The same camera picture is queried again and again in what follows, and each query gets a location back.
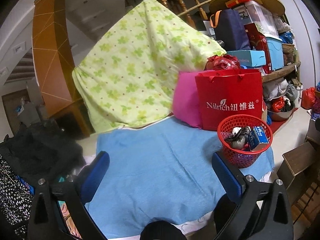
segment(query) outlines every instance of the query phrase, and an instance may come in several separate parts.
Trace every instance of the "round tabletop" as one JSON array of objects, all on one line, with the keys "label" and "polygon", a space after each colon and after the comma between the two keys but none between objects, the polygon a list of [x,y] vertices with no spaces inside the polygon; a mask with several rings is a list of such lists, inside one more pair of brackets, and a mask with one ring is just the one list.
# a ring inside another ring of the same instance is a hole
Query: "round tabletop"
[{"label": "round tabletop", "polygon": [[[228,9],[226,2],[230,0],[212,0],[209,3],[210,13],[215,14],[217,11]],[[285,12],[284,5],[280,0],[261,0],[262,6],[269,10],[271,13],[278,16],[283,15]]]}]

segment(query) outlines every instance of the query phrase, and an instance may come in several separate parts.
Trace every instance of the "orange bag handle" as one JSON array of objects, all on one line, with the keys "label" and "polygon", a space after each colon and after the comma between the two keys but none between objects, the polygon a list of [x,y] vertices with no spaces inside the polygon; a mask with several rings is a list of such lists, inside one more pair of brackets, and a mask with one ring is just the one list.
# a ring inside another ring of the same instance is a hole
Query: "orange bag handle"
[{"label": "orange bag handle", "polygon": [[215,26],[213,26],[213,23],[212,23],[212,20],[211,20],[211,17],[213,16],[213,14],[210,16],[210,25],[211,25],[212,28],[216,28],[218,26],[220,12],[222,12],[222,10],[216,12],[216,16],[215,16],[215,19],[214,19]]}]

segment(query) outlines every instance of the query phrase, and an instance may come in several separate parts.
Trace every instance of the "green floral blanket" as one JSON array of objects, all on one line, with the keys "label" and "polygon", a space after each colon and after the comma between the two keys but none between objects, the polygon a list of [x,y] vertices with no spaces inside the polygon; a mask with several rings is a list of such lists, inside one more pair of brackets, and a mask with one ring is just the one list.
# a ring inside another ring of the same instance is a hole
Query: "green floral blanket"
[{"label": "green floral blanket", "polygon": [[98,41],[72,77],[96,132],[140,127],[171,112],[179,71],[203,70],[209,56],[225,53],[156,0],[144,0]]}]

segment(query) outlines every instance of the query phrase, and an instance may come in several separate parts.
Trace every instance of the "metal basin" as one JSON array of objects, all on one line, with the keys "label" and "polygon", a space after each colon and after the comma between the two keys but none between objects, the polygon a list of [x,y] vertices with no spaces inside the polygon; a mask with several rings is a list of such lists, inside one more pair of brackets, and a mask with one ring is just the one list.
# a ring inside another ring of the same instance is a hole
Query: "metal basin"
[{"label": "metal basin", "polygon": [[292,115],[292,112],[294,111],[294,109],[296,107],[294,102],[291,102],[291,104],[293,105],[293,108],[289,112],[275,113],[275,112],[268,110],[268,115],[270,116],[271,120],[274,122],[282,122],[282,121],[287,120]]}]

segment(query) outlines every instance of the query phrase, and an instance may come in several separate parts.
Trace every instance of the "wooden pillar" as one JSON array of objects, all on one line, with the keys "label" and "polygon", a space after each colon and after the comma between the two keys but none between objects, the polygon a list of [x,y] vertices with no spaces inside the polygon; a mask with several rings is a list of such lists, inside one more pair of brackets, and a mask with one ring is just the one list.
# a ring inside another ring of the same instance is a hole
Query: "wooden pillar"
[{"label": "wooden pillar", "polygon": [[83,100],[72,79],[75,63],[68,39],[65,0],[35,0],[32,41],[36,75],[49,117],[59,119],[72,114],[83,135],[89,136],[91,124],[79,111]]}]

